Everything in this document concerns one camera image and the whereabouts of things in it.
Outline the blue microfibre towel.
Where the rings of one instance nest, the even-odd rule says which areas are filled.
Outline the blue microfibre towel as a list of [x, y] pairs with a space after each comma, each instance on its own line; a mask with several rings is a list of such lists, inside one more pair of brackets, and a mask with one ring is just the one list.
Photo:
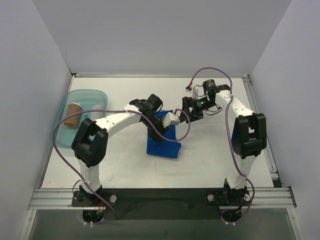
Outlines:
[[[167, 113], [172, 113], [173, 110], [161, 110], [157, 116], [164, 117]], [[176, 140], [176, 126], [170, 125], [164, 137]], [[181, 148], [180, 142], [170, 142], [162, 139], [162, 142], [157, 142], [147, 134], [146, 153], [151, 156], [160, 158], [177, 159]]]

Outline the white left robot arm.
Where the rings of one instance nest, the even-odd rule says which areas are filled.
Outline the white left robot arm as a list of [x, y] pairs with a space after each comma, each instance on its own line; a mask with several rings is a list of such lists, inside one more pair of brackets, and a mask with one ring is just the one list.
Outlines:
[[124, 128], [142, 122], [147, 127], [148, 136], [160, 143], [169, 129], [164, 126], [163, 117], [156, 112], [163, 101], [151, 94], [148, 99], [134, 99], [116, 113], [91, 120], [86, 118], [80, 124], [71, 144], [80, 165], [84, 183], [80, 184], [80, 196], [90, 206], [101, 201], [102, 184], [99, 179], [99, 164], [104, 159], [110, 137]]

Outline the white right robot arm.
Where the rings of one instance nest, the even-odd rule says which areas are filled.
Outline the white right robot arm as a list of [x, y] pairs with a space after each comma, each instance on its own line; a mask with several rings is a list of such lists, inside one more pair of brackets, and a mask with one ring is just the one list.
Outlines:
[[224, 111], [227, 139], [233, 160], [233, 170], [224, 181], [221, 199], [228, 205], [249, 201], [248, 177], [254, 161], [267, 146], [266, 117], [246, 107], [232, 93], [232, 87], [217, 85], [213, 79], [203, 82], [203, 96], [194, 94], [182, 98], [180, 122], [203, 119], [204, 112], [212, 107]]

